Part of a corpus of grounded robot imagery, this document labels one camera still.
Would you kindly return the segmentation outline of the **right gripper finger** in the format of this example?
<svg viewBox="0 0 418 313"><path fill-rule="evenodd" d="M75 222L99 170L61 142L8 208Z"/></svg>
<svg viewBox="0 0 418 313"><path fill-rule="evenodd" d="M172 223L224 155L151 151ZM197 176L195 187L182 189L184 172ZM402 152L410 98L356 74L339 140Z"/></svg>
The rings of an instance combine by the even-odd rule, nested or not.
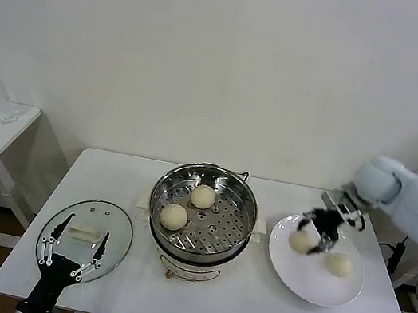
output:
<svg viewBox="0 0 418 313"><path fill-rule="evenodd" d="M334 248L335 243L337 242L336 239L333 239L327 234L321 234L320 240L314 245L309 251L307 251L307 255L315 255L315 254L325 254L331 251Z"/></svg>
<svg viewBox="0 0 418 313"><path fill-rule="evenodd" d="M309 212L304 212L302 214L302 218L300 219L300 222L298 222L297 230L301 231L305 226L310 224L314 219L317 218L317 211L311 210Z"/></svg>

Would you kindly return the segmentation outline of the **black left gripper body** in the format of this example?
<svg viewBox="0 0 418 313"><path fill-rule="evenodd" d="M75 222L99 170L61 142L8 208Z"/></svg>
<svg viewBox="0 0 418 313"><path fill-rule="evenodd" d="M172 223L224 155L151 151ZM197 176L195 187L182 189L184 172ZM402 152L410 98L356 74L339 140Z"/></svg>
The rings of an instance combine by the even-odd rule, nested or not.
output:
<svg viewBox="0 0 418 313"><path fill-rule="evenodd" d="M79 272L81 265L65 256L53 253L52 263L39 266L41 277L26 299L17 304L21 313L52 313L63 290L77 281L71 272Z"/></svg>

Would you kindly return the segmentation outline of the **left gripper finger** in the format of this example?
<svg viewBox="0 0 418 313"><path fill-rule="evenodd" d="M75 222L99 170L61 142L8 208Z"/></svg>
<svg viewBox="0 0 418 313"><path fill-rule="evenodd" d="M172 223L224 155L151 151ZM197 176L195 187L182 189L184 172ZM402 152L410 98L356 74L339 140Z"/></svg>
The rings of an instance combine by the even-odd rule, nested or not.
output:
<svg viewBox="0 0 418 313"><path fill-rule="evenodd" d="M72 278L74 278L76 281L82 281L86 275L96 271L101 267L100 260L106 251L106 247L109 242L109 237L110 232L107 231L102 241L100 242L100 245L97 246L97 249L90 261L84 265L81 265L77 270L70 272L70 276Z"/></svg>
<svg viewBox="0 0 418 313"><path fill-rule="evenodd" d="M76 215L70 213L65 219L63 219L60 223L55 223L52 228L51 232L44 231L39 240L38 245L38 265L46 265L51 266L53 264L53 251L54 247L56 247L57 242L59 242L59 238L64 230L67 228L69 222L72 220L73 217Z"/></svg>

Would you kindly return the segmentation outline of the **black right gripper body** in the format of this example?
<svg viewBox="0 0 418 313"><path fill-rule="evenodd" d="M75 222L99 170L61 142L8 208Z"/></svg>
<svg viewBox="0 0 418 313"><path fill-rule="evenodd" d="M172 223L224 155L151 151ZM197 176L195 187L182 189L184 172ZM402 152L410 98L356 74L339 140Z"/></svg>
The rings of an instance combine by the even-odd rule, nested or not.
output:
<svg viewBox="0 0 418 313"><path fill-rule="evenodd" d="M339 240L338 228L344 223L340 213L334 209L321 208L314 209L312 213L313 224L320 236L325 235L330 240Z"/></svg>

